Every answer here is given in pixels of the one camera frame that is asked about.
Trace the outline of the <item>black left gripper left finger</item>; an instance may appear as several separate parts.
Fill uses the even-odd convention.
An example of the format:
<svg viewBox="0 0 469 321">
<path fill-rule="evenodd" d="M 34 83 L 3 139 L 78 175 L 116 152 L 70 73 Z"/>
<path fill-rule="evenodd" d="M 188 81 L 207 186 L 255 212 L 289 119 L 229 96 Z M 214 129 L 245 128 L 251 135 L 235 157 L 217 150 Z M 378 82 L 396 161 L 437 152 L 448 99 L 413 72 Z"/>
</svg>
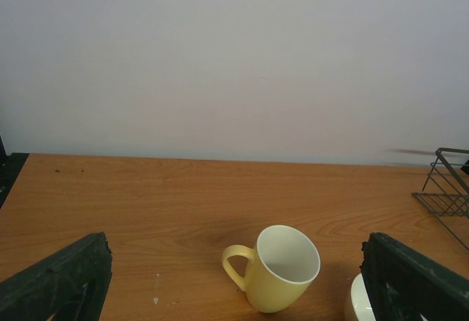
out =
<svg viewBox="0 0 469 321">
<path fill-rule="evenodd" d="M 88 234 L 2 281 L 1 319 L 99 320 L 111 266 L 106 234 Z"/>
</svg>

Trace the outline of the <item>cream ceramic bowl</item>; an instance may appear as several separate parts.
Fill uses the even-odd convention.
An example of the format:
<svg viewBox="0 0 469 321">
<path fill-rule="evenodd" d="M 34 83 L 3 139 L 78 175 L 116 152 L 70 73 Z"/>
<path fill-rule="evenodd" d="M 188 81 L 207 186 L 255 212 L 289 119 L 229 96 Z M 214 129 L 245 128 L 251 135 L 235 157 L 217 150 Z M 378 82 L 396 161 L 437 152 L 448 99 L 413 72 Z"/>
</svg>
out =
<svg viewBox="0 0 469 321">
<path fill-rule="evenodd" d="M 375 321 L 374 312 L 366 292 L 363 276 L 359 273 L 352 281 L 344 305 L 346 321 Z"/>
</svg>

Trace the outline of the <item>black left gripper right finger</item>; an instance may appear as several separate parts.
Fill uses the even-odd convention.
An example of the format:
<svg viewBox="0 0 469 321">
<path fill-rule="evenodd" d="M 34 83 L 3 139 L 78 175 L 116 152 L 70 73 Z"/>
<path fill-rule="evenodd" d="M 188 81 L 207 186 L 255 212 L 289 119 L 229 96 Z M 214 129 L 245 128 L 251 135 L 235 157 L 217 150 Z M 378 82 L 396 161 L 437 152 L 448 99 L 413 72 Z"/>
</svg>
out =
<svg viewBox="0 0 469 321">
<path fill-rule="evenodd" d="M 468 280 L 382 232 L 360 266 L 376 320 L 467 320 Z"/>
</svg>

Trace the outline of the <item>yellow ceramic mug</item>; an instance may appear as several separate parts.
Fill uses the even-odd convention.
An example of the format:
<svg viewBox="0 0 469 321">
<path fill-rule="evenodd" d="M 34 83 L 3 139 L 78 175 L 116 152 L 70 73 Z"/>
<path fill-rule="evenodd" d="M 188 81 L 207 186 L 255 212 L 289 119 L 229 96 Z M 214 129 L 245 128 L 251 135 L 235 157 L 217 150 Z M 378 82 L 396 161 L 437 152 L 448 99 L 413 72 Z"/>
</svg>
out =
<svg viewBox="0 0 469 321">
<path fill-rule="evenodd" d="M 248 302 L 266 314 L 292 305 L 318 277 L 321 268 L 315 244 L 301 231 L 285 225 L 264 228 L 252 248 L 225 248 L 221 263 Z"/>
</svg>

